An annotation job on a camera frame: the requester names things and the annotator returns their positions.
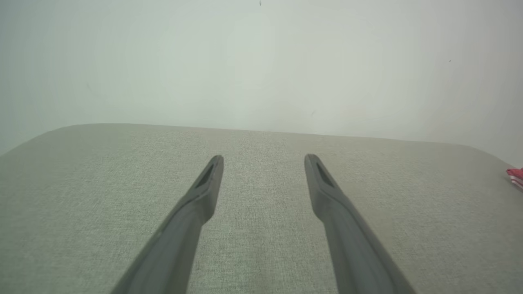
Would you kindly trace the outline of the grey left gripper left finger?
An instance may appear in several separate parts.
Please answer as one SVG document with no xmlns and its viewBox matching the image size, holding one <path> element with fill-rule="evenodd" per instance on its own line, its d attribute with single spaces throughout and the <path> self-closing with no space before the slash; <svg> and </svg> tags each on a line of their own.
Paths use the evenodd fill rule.
<svg viewBox="0 0 523 294">
<path fill-rule="evenodd" d="M 212 157 L 123 274 L 114 294 L 186 292 L 201 229 L 215 212 L 223 173 L 224 158 Z"/>
</svg>

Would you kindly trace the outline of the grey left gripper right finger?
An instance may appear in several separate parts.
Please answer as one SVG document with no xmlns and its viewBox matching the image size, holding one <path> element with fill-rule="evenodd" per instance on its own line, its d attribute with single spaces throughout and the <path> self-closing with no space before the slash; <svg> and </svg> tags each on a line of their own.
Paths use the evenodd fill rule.
<svg viewBox="0 0 523 294">
<path fill-rule="evenodd" d="M 323 223 L 340 294 L 413 294 L 415 290 L 315 154 L 304 158 L 314 214 Z"/>
</svg>

